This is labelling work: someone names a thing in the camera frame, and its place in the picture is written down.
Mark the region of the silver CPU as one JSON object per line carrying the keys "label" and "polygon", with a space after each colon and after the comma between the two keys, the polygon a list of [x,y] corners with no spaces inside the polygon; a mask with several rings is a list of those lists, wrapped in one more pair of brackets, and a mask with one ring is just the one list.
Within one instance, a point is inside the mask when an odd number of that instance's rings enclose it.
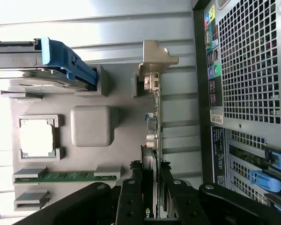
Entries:
{"label": "silver CPU", "polygon": [[53,126],[47,120],[22,120],[20,146],[23,158],[49,157],[54,150]]}

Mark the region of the open black PC case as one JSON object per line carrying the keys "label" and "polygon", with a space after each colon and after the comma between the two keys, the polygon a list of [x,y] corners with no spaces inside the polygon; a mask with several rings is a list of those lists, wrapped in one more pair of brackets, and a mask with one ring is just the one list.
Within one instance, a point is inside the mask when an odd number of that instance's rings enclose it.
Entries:
{"label": "open black PC case", "polygon": [[193,0],[204,181],[281,213],[281,191],[250,183],[281,149],[281,0]]}

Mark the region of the light blue retention clip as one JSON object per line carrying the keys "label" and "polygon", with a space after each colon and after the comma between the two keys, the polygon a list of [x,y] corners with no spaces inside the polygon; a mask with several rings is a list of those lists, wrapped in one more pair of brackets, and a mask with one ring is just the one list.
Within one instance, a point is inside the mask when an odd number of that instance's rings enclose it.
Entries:
{"label": "light blue retention clip", "polygon": [[255,184],[266,191],[274,193],[281,191],[281,182],[278,179],[259,170],[250,171],[249,175],[251,184]]}

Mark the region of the grey parts rack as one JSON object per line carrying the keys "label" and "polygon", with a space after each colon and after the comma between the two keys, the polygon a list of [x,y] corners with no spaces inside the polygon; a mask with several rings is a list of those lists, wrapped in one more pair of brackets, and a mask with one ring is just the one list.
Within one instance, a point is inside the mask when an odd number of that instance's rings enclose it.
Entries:
{"label": "grey parts rack", "polygon": [[[143,92],[139,66],[97,64],[93,69],[98,74],[96,91],[10,95],[16,210],[32,210],[34,214],[96,182],[111,188],[121,186],[132,177],[131,162],[142,163],[142,145],[147,135],[145,114],[153,111],[153,99]],[[49,157],[22,157],[22,120],[47,120],[53,126],[54,150]],[[14,183],[16,178],[72,171],[94,171],[95,176],[115,175],[117,179]]]}

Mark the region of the green RAM stick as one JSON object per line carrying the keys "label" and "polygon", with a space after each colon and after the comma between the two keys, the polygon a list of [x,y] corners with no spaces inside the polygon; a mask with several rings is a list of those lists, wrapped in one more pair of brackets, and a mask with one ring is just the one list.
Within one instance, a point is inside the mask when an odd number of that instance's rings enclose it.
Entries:
{"label": "green RAM stick", "polygon": [[48,172],[38,178],[16,178],[15,184],[115,181],[115,175],[95,176],[94,171]]}

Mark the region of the blue slot retention clip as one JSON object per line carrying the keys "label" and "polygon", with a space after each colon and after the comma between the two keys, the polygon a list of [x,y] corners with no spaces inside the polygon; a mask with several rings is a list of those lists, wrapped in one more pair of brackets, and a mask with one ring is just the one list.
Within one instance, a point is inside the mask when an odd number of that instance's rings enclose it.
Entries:
{"label": "blue slot retention clip", "polygon": [[279,172],[281,172],[281,149],[272,145],[264,146],[265,164]]}

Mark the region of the silver hard disk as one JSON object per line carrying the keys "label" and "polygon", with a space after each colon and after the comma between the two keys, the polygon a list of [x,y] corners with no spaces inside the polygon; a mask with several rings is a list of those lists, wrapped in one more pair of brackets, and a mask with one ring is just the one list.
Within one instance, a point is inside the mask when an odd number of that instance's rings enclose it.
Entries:
{"label": "silver hard disk", "polygon": [[42,65],[41,52],[32,41],[0,41],[0,89],[7,92],[74,93],[86,85],[68,82]]}

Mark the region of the blue disk caddy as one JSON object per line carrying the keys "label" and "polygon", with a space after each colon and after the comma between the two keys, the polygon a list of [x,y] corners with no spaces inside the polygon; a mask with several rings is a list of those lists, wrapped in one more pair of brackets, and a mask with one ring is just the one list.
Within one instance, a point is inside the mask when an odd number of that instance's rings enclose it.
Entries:
{"label": "blue disk caddy", "polygon": [[97,90],[97,70],[63,42],[49,37],[35,39],[35,49],[41,52],[42,65],[62,74],[68,82],[86,85],[86,90]]}

